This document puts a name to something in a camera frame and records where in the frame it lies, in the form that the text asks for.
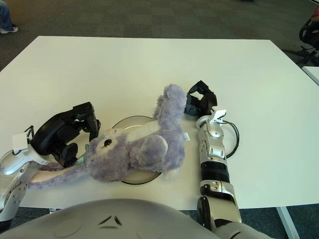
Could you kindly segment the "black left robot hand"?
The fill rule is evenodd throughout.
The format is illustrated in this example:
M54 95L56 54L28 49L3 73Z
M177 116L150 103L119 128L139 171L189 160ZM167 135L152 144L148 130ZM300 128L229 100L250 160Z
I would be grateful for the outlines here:
M100 127L93 105L87 102L51 117L36 132L30 144L38 154L51 154L62 167L67 168L77 161L78 152L78 145L69 142L80 131L89 133L89 141L92 141L99 135Z

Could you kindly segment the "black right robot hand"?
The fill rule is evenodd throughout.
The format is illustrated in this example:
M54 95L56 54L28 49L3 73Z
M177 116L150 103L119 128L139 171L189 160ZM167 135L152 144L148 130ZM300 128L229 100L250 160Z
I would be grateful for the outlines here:
M198 92L202 95L199 99L191 94ZM217 106L216 95L209 89L209 87L203 82L198 81L194 86L190 88L186 94L186 105L184 113L193 117L202 117L211 114L211 109Z

